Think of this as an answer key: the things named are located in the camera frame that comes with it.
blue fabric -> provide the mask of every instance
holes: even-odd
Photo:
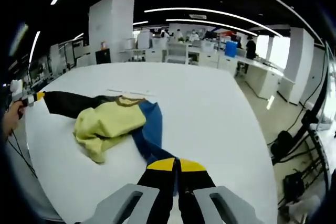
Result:
[[[157,160],[174,157],[162,149],[162,114],[159,105],[144,101],[139,104],[139,107],[146,117],[146,123],[132,131],[132,136],[147,165]]]

blue container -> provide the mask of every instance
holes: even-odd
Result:
[[[237,45],[238,43],[235,41],[227,41],[225,47],[225,55],[235,58],[237,54]]]

round white table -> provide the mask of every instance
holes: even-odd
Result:
[[[266,224],[277,223],[276,182],[258,121],[226,71],[169,63],[110,63],[73,69],[44,91],[94,97],[144,93],[163,116],[162,147],[204,165],[217,186],[250,203]],[[66,223],[84,221],[97,203],[145,171],[132,137],[106,151],[106,162],[88,158],[72,134],[74,119],[49,114],[44,100],[27,108],[31,160],[50,202]],[[176,206],[174,223],[181,222]]]

floor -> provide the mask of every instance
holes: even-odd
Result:
[[[270,108],[267,109],[268,101],[265,99],[258,98],[253,90],[248,86],[248,84],[242,79],[236,79],[238,85],[243,91],[245,97],[247,98],[251,108],[253,109],[262,132],[265,137],[266,143],[271,143],[277,138],[277,135],[282,130],[287,130],[292,123],[295,121],[296,117],[300,113],[302,106],[293,105],[285,102],[285,100],[279,95],[276,94],[271,104]],[[293,128],[289,131],[292,135],[296,133],[296,131],[301,126],[301,118],[304,114],[302,112],[299,117],[298,122],[293,126]],[[296,153],[306,151],[307,147],[302,144],[300,148],[296,151]],[[276,164],[274,168],[275,179],[277,182],[277,193],[278,193],[278,201],[280,201],[283,197],[282,190],[282,180],[288,174],[292,174],[296,170],[303,170],[306,168],[311,162],[309,155],[304,155],[295,159],[292,159],[286,163]]]

human hand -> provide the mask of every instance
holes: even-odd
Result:
[[[4,119],[2,122],[4,138],[7,138],[12,134],[12,131],[15,130],[18,126],[19,114],[24,114],[25,108],[23,107],[22,101],[14,102],[9,110],[5,113]]]

